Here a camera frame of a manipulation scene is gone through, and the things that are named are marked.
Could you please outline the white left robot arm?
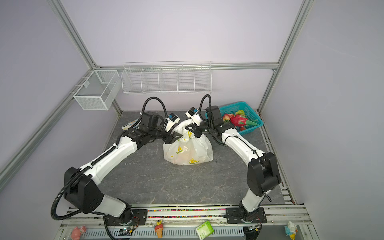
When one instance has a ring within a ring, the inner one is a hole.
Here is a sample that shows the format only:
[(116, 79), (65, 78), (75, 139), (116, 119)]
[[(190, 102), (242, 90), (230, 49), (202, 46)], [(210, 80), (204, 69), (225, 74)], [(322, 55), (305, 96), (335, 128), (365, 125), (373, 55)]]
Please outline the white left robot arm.
[(180, 121), (177, 115), (170, 113), (159, 125), (160, 119), (157, 113), (142, 113), (138, 123), (124, 130), (117, 142), (100, 156), (78, 169), (69, 168), (65, 172), (64, 187), (51, 209), (53, 219), (61, 219), (56, 213), (56, 207), (58, 201), (64, 198), (78, 208), (75, 215), (108, 215), (115, 218), (119, 224), (130, 224), (134, 219), (131, 205), (102, 193), (98, 185), (109, 172), (144, 145), (157, 139), (169, 144), (181, 138), (180, 134), (171, 131)]

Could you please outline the white plastic bag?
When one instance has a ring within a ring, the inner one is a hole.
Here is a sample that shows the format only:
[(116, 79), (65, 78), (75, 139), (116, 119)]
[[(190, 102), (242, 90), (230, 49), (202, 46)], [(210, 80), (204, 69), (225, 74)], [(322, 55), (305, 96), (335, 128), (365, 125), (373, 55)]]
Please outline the white plastic bag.
[(172, 144), (163, 144), (164, 159), (170, 163), (182, 166), (198, 165), (211, 162), (214, 158), (210, 140), (186, 129), (193, 120), (184, 120), (174, 128), (173, 133), (181, 134), (181, 138)]

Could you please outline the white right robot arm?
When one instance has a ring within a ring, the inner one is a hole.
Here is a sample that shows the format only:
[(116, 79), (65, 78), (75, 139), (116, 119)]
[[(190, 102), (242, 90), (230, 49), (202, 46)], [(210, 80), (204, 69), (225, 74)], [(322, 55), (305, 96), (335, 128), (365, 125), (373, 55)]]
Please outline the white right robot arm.
[(224, 122), (217, 106), (207, 108), (207, 119), (203, 120), (199, 110), (192, 107), (186, 112), (186, 116), (192, 123), (186, 126), (200, 137), (202, 134), (210, 134), (220, 144), (230, 147), (247, 166), (248, 191), (238, 207), (227, 208), (224, 217), (229, 224), (259, 224), (267, 222), (265, 210), (261, 203), (268, 194), (281, 183), (280, 171), (276, 156), (265, 153), (237, 131), (230, 122)]

